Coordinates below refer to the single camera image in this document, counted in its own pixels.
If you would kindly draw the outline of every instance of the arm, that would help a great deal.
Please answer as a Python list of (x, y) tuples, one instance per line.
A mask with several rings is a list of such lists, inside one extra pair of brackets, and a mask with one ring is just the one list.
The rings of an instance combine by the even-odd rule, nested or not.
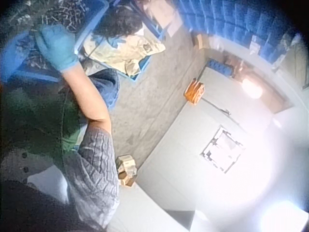
[(110, 134), (112, 126), (106, 104), (74, 54), (74, 35), (62, 25), (45, 26), (36, 33), (36, 42), (44, 57), (69, 84), (82, 113), (89, 119), (89, 126)]
[(89, 126), (79, 150), (64, 155), (65, 175), (79, 218), (102, 230), (119, 204), (118, 175), (111, 137), (111, 120), (104, 100), (74, 54), (74, 36), (61, 25), (36, 34), (41, 53), (62, 73)]
[(72, 89), (82, 113), (89, 119), (89, 126), (102, 128), (111, 134), (112, 125), (106, 104), (80, 63), (63, 71), (62, 76)]

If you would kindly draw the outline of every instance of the bright light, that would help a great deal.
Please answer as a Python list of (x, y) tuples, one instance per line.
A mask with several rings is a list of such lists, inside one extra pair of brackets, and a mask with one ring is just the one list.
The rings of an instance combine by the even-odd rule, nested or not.
[(261, 87), (257, 86), (254, 82), (244, 79), (242, 81), (243, 90), (252, 98), (258, 99), (262, 96), (263, 90)]
[(272, 206), (262, 218), (262, 232), (301, 232), (308, 220), (308, 213), (289, 201)]
[(280, 123), (278, 120), (272, 119), (272, 121), (274, 122), (274, 124), (275, 124), (277, 127), (279, 127), (279, 128), (282, 127), (281, 123)]
[(208, 221), (208, 218), (205, 216), (205, 214), (202, 211), (195, 210), (195, 214), (203, 221)]

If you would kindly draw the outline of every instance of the crumpled paper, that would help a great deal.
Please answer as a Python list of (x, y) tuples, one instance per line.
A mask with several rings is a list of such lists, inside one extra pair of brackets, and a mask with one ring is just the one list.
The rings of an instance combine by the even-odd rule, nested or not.
[(115, 48), (101, 36), (90, 34), (84, 42), (84, 50), (91, 59), (104, 62), (128, 76), (140, 73), (139, 61), (143, 58), (165, 50), (158, 39), (142, 35), (129, 35), (121, 40)]

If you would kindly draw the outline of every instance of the hand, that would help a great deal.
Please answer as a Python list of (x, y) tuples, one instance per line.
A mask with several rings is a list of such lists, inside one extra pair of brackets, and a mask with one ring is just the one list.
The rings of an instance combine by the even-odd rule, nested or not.
[(42, 26), (35, 34), (42, 55), (58, 71), (64, 71), (78, 63), (74, 54), (75, 36), (61, 24)]

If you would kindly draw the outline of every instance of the green apron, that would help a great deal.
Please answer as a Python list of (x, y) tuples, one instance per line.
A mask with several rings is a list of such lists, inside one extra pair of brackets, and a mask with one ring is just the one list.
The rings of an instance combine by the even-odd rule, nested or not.
[(78, 105), (61, 84), (14, 79), (1, 88), (2, 154), (13, 147), (51, 156), (63, 169), (62, 157), (73, 149), (80, 132)]

